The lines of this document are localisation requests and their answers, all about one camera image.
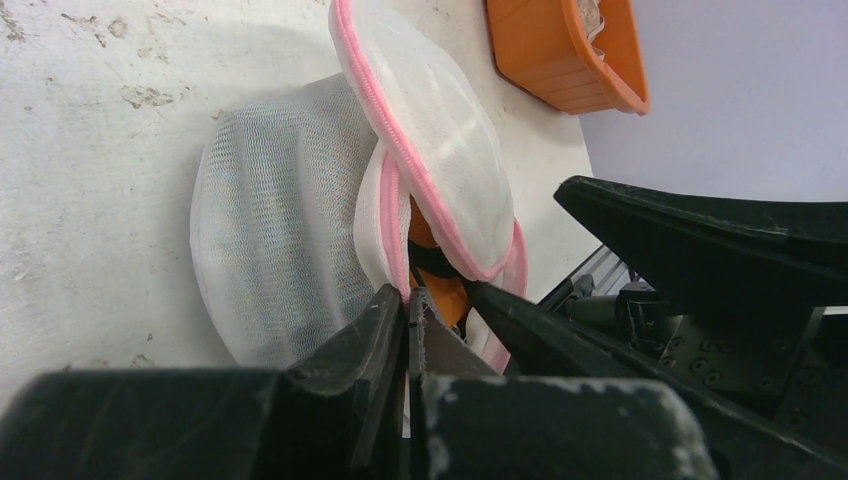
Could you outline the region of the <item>pink-trimmed mesh laundry bag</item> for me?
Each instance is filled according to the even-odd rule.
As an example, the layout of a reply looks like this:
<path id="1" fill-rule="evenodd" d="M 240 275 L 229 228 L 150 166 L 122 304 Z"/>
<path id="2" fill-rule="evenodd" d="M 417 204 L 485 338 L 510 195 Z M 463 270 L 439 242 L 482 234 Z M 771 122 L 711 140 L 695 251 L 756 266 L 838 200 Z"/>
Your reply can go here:
<path id="1" fill-rule="evenodd" d="M 526 291 L 497 132 L 455 60 L 379 1 L 335 1 L 341 72 L 225 113 L 190 214 L 199 289 L 232 357 L 285 368 L 384 285 L 411 295 L 410 198 L 463 280 Z"/>

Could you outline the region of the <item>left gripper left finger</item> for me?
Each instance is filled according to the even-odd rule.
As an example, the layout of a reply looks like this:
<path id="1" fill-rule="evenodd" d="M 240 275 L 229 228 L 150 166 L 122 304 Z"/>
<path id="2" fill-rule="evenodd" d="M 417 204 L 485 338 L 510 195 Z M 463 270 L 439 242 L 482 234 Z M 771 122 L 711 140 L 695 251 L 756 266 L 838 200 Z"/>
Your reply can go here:
<path id="1" fill-rule="evenodd" d="M 382 287 L 278 369 L 67 370 L 1 419 L 5 479 L 396 479 L 406 330 Z"/>

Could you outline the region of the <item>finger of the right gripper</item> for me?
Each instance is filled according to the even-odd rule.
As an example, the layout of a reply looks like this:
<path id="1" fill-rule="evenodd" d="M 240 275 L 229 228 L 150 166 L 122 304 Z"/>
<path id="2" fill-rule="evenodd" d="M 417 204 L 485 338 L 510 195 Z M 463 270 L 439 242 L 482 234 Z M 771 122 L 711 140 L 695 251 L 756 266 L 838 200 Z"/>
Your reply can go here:
<path id="1" fill-rule="evenodd" d="M 585 176 L 575 220 L 686 312 L 753 328 L 847 303 L 847 205 L 674 194 Z"/>
<path id="2" fill-rule="evenodd" d="M 522 373 L 640 378 L 670 387 L 694 413 L 715 460 L 731 479 L 844 479 L 846 457 L 818 446 L 733 402 L 691 386 L 655 361 L 593 329 L 485 282 L 464 288 Z"/>

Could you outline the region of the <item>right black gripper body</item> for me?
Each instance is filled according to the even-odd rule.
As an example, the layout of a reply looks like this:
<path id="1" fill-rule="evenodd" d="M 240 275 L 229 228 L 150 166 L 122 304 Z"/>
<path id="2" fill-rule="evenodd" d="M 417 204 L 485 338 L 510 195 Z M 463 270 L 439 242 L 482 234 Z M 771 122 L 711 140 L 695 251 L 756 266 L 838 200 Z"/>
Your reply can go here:
<path id="1" fill-rule="evenodd" d="M 816 308 L 800 326 L 764 334 L 709 330 L 649 285 L 627 284 L 616 319 L 660 368 L 846 453 L 846 308 Z"/>

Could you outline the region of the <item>orange and black bra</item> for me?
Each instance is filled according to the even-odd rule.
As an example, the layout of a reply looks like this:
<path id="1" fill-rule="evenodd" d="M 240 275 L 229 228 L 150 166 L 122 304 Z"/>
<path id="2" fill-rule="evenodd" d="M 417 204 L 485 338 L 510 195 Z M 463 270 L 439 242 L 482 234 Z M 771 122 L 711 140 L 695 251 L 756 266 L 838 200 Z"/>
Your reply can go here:
<path id="1" fill-rule="evenodd" d="M 463 277 L 447 260 L 413 198 L 410 208 L 407 247 L 412 285 L 429 290 L 444 323 L 464 338 L 471 303 Z"/>

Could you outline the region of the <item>beige lace bra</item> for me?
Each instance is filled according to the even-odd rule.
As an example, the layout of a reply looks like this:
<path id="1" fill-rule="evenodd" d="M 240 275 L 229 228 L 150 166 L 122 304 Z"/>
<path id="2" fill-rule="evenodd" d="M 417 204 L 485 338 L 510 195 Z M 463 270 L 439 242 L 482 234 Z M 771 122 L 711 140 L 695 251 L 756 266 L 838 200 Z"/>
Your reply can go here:
<path id="1" fill-rule="evenodd" d="M 576 1 L 578 16 L 590 44 L 605 28 L 605 19 L 600 10 L 600 3 L 600 0 Z"/>

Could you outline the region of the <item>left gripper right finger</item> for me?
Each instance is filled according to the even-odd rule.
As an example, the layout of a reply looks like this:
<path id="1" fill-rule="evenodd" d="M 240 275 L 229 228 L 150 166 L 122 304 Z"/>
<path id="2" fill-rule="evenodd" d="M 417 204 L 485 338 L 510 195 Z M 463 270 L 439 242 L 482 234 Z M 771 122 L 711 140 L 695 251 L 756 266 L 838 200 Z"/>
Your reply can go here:
<path id="1" fill-rule="evenodd" d="M 409 302 L 414 479 L 715 479 L 694 414 L 644 379 L 496 373 L 442 321 L 430 293 Z"/>

